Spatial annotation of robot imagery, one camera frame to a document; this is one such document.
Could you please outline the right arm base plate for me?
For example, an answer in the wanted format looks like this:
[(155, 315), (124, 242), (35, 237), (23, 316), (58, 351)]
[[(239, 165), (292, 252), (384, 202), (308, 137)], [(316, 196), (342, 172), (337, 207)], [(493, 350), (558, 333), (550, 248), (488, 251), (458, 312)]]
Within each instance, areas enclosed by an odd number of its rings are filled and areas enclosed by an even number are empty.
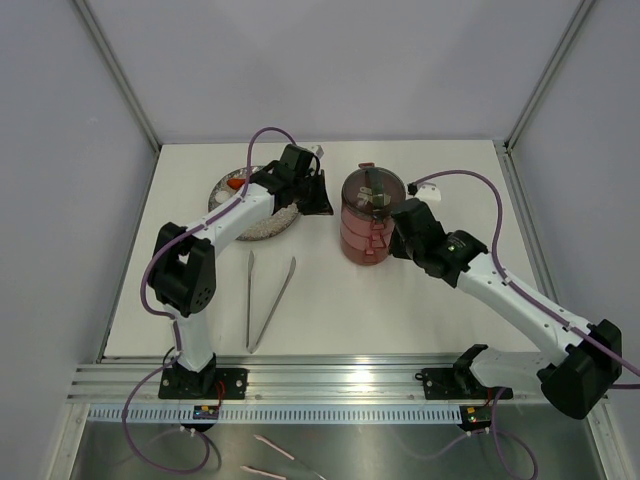
[(468, 368), (424, 368), (414, 374), (422, 384), (426, 400), (488, 400), (499, 387), (483, 386)]

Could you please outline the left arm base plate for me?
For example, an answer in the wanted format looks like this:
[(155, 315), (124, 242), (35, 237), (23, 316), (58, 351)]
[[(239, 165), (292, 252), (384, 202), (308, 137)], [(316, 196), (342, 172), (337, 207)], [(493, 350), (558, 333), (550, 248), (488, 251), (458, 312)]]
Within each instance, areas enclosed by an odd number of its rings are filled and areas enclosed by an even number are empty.
[(248, 371), (214, 368), (201, 372), (171, 368), (162, 373), (158, 397), (163, 400), (243, 400)]

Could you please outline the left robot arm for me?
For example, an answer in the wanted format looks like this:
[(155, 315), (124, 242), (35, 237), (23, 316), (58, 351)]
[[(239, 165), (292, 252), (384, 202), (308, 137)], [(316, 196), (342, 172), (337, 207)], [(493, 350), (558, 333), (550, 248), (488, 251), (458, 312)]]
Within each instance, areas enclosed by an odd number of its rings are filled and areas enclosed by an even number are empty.
[(295, 205), (302, 215), (331, 215), (324, 171), (290, 171), (279, 162), (252, 174), (243, 188), (196, 223), (164, 225), (144, 274), (169, 318), (175, 342), (169, 386), (203, 398), (216, 385), (216, 355), (204, 310), (216, 291), (216, 260), (255, 223)]

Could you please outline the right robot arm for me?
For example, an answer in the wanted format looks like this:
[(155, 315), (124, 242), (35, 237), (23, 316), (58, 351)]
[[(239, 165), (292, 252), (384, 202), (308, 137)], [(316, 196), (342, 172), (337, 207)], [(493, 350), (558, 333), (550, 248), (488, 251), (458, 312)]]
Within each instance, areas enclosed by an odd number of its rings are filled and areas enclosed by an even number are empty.
[(500, 274), (491, 251), (472, 235), (396, 225), (390, 253), (410, 260), (429, 276), (487, 305), (539, 350), (530, 360), (482, 348), (454, 371), (456, 389), (476, 396), (486, 387), (541, 393), (566, 416), (583, 419), (622, 373), (622, 333), (608, 320), (593, 324), (535, 289)]

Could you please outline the pink lunch container with handle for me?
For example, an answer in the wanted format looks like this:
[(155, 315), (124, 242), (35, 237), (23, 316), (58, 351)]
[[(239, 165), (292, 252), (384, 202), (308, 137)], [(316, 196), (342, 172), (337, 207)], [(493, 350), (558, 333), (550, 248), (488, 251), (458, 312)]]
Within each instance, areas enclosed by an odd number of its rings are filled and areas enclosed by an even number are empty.
[(358, 236), (368, 236), (373, 231), (382, 231), (385, 234), (394, 229), (393, 220), (389, 216), (380, 217), (365, 214), (359, 210), (353, 210), (343, 205), (341, 208), (342, 231), (349, 231)]

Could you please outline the dark red lunch container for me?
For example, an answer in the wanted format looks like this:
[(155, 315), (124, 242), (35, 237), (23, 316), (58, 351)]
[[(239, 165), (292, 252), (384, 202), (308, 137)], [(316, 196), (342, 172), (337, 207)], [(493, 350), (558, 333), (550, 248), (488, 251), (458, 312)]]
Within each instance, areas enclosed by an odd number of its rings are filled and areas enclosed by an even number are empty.
[(389, 255), (388, 247), (386, 245), (382, 248), (358, 249), (347, 243), (344, 239), (341, 239), (340, 246), (345, 257), (360, 266), (373, 266), (380, 264)]

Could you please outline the grey glass pot lid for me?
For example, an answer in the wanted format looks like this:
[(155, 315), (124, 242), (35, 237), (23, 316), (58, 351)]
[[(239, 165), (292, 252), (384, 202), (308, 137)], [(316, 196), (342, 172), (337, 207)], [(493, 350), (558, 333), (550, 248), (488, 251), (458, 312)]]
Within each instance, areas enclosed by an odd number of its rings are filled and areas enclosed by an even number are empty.
[[(361, 186), (372, 189), (373, 204), (366, 208), (356, 205), (356, 195)], [(365, 214), (385, 217), (406, 199), (406, 187), (403, 181), (392, 171), (378, 167), (373, 163), (362, 163), (350, 173), (341, 188), (342, 206)]]

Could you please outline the orange fried chicken piece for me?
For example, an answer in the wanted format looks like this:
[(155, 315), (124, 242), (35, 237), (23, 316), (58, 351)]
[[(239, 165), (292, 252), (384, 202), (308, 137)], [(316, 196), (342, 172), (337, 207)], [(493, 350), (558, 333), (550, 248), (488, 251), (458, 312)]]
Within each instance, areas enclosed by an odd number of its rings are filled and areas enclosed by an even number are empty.
[(226, 182), (227, 186), (234, 191), (240, 190), (245, 185), (245, 183), (245, 178), (230, 178)]

